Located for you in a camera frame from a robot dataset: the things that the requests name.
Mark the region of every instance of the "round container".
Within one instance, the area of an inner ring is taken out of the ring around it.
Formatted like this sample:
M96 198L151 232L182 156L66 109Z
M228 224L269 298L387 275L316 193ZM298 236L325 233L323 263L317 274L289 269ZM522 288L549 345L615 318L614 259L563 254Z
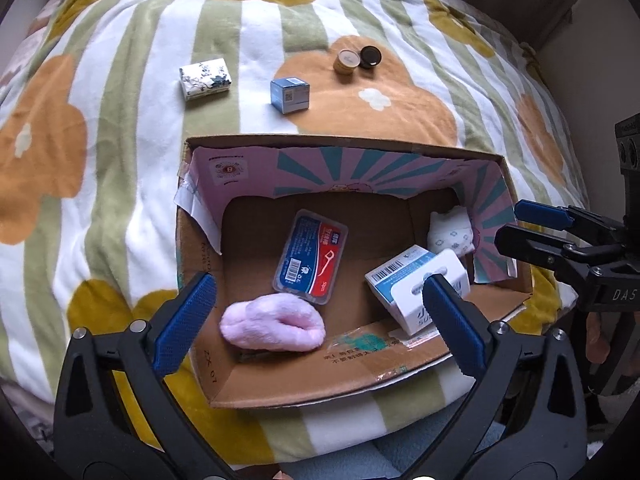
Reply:
M360 66L363 68L373 68L382 61L382 53L373 45L367 45L360 51Z
M351 75L360 64L360 56L357 52L347 48L338 52L334 61L334 70L338 74Z

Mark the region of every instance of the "wall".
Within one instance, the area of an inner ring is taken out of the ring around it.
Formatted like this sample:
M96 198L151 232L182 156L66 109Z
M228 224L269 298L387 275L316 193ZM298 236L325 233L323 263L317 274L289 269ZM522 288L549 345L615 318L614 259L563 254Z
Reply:
M572 24L538 53L574 139L591 209L625 210L616 122L640 112L640 19L627 0L579 0Z
M0 75L27 35L29 26L49 0L14 0L0 23Z

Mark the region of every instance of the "white hang tab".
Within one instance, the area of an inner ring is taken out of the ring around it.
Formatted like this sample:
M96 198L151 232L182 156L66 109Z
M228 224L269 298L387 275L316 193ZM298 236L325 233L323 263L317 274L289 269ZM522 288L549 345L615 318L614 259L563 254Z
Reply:
M471 290L469 277L456 253L446 249L414 270L391 287L395 304L394 319L407 335L413 335L431 323L431 316L422 304L424 281L432 274L442 274L454 290L464 298Z

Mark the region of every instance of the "blue cloth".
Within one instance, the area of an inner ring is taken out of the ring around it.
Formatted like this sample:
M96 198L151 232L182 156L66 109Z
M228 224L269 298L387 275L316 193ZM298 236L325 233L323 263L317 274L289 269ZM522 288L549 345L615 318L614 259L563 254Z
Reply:
M294 480L397 478L431 445L462 400L371 442L280 466ZM497 442L503 431L504 426L494 422L478 450Z

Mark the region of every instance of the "small blue cardboard box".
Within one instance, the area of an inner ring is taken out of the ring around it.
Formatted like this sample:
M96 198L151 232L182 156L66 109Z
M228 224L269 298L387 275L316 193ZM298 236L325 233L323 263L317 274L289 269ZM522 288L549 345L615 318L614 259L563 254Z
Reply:
M309 108L309 83L297 77L283 77L271 81L271 104L281 114Z

